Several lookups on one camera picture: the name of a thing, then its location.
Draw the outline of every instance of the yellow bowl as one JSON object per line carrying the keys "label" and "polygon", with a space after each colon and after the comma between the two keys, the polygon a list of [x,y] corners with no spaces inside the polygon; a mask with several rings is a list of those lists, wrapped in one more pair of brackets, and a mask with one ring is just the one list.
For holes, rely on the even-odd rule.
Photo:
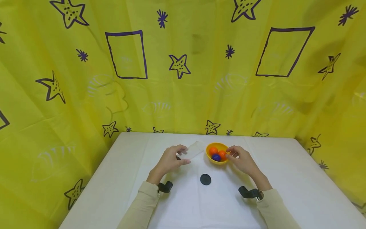
{"label": "yellow bowl", "polygon": [[226,149],[228,148],[226,145],[222,144],[222,143],[217,143],[217,142],[214,142],[214,143],[211,143],[209,144],[207,147],[206,147],[206,156],[208,157],[208,159],[210,160],[210,162],[214,163],[215,165],[223,165],[223,164],[226,164],[226,162],[228,162],[228,160],[224,160],[222,162],[217,162],[215,160],[213,160],[211,158],[211,155],[210,155],[210,148],[211,147],[216,147],[218,149],[218,151],[220,152],[221,150],[225,151],[226,152]]}

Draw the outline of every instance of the sleeve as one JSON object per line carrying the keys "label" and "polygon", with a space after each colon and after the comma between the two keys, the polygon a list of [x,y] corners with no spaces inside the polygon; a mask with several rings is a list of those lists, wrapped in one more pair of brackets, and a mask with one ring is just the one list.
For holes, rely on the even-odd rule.
{"label": "sleeve", "polygon": [[263,191],[263,194],[263,199],[257,201],[257,207],[264,217],[268,229],[300,228],[276,189]]}
{"label": "sleeve", "polygon": [[117,229],[146,229],[158,200],[158,186],[144,181]]}

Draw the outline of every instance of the black disc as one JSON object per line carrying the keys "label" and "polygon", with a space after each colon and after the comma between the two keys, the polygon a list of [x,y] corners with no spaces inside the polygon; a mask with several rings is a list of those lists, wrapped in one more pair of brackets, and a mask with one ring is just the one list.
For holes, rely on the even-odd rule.
{"label": "black disc", "polygon": [[199,180],[203,185],[209,185],[211,183],[211,177],[208,174],[202,174]]}

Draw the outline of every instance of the forearm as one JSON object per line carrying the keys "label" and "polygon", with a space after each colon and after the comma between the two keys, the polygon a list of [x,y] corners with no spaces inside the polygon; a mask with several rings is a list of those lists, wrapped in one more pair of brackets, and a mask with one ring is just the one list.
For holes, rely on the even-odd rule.
{"label": "forearm", "polygon": [[152,170],[139,188],[136,198],[123,216],[117,229],[146,229],[158,203],[158,184],[162,176]]}
{"label": "forearm", "polygon": [[257,202],[257,207],[264,217],[268,229],[300,228],[287,210],[278,191],[272,188],[268,178],[259,170],[251,177],[258,190],[262,191],[263,199]]}

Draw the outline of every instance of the white table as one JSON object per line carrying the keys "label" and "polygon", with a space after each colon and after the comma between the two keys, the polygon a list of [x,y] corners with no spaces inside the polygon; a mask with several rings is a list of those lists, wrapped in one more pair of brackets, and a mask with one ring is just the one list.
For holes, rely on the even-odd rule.
{"label": "white table", "polygon": [[[163,151],[195,141],[247,149],[301,228],[366,228],[363,216],[294,139],[124,132],[60,229],[115,229]],[[208,186],[199,182],[203,173],[212,178]],[[238,192],[241,185],[254,188],[252,181],[229,163],[213,165],[202,153],[166,180],[174,186],[160,198],[149,229],[266,228],[255,202]]]}

